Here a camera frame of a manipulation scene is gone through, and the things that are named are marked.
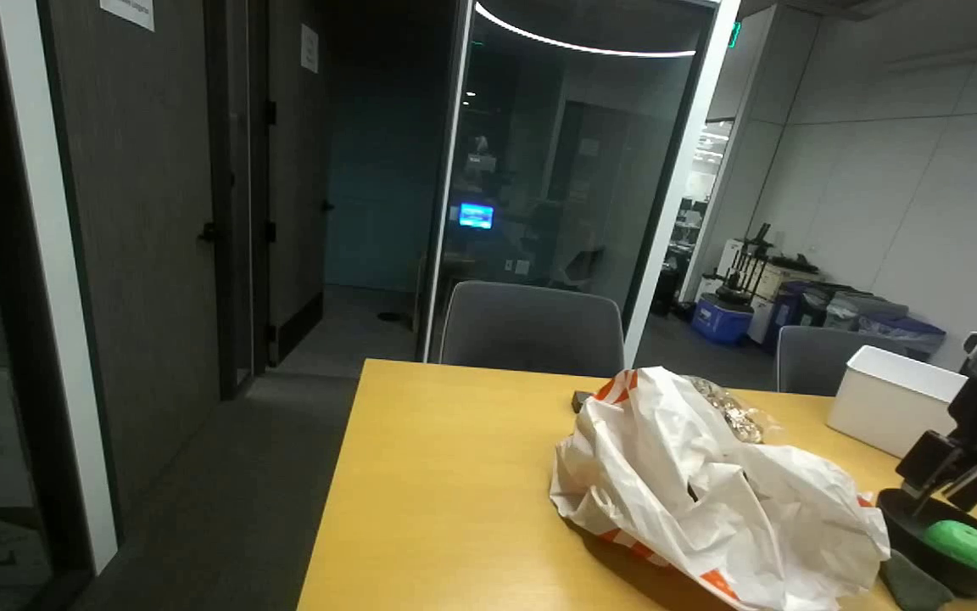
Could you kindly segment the green toy fruit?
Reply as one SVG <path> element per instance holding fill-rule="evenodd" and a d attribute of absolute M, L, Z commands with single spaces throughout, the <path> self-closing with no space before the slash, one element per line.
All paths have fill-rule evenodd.
<path fill-rule="evenodd" d="M 977 570 L 977 528 L 959 519 L 935 519 L 923 530 L 923 537 L 934 551 Z"/>

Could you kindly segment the clear bag of snacks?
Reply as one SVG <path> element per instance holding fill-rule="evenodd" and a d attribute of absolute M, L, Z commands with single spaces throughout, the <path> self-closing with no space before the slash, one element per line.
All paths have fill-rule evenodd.
<path fill-rule="evenodd" d="M 706 377 L 695 377 L 692 386 L 719 412 L 719 418 L 734 427 L 741 441 L 747 444 L 762 441 L 762 424 L 754 409 L 747 409 L 742 400 L 735 400 L 729 391 L 723 391 Z"/>

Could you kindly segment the white orange plastic bag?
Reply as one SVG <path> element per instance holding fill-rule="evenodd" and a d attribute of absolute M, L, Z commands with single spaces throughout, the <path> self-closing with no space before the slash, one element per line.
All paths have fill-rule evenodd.
<path fill-rule="evenodd" d="M 586 537 L 747 611 L 833 611 L 891 555 L 854 479 L 794 444 L 747 444 L 666 368 L 621 370 L 554 451 L 550 503 Z"/>

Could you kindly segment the white storage box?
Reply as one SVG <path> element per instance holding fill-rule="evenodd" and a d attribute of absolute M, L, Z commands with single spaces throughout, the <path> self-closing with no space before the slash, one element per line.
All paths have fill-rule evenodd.
<path fill-rule="evenodd" d="M 899 467 L 923 430 L 953 427 L 948 409 L 962 384 L 967 375 L 863 346 L 844 368 L 828 424 Z"/>

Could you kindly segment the blue lit monitor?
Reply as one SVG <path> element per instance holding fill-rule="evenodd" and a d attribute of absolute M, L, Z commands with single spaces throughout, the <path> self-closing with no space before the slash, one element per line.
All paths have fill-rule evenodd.
<path fill-rule="evenodd" d="M 495 228 L 495 208 L 486 200 L 462 200 L 459 205 L 459 223 L 465 231 L 493 231 Z"/>

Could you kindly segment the grey office chair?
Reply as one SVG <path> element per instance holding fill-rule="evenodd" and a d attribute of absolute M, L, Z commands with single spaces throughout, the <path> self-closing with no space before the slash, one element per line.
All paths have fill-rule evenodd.
<path fill-rule="evenodd" d="M 887 346 L 887 341 L 830 325 L 784 325 L 775 380 L 786 393 L 833 393 L 863 346 Z"/>
<path fill-rule="evenodd" d="M 441 363 L 612 377 L 624 368 L 621 308 L 607 295 L 516 282 L 459 282 Z"/>

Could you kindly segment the blue storage bin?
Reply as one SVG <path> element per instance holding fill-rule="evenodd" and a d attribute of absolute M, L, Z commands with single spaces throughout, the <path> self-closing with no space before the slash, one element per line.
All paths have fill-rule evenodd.
<path fill-rule="evenodd" d="M 710 343 L 734 346 L 749 329 L 749 308 L 701 300 L 692 312 L 692 329 Z"/>

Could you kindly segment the black bowl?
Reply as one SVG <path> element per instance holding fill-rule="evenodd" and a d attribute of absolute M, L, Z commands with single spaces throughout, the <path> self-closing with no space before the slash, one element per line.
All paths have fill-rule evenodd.
<path fill-rule="evenodd" d="M 903 496 L 899 490 L 882 490 L 879 493 L 879 509 L 887 515 L 888 528 L 888 542 L 905 555 L 916 568 L 923 568 L 930 579 L 935 579 L 944 589 L 949 589 L 957 597 L 977 597 L 977 568 L 969 568 L 967 562 L 957 562 L 944 551 L 935 551 L 927 540 L 927 530 L 939 519 L 953 519 L 953 523 L 967 523 L 977 530 L 977 519 L 927 498 L 923 505 L 916 505 L 909 496 Z"/>

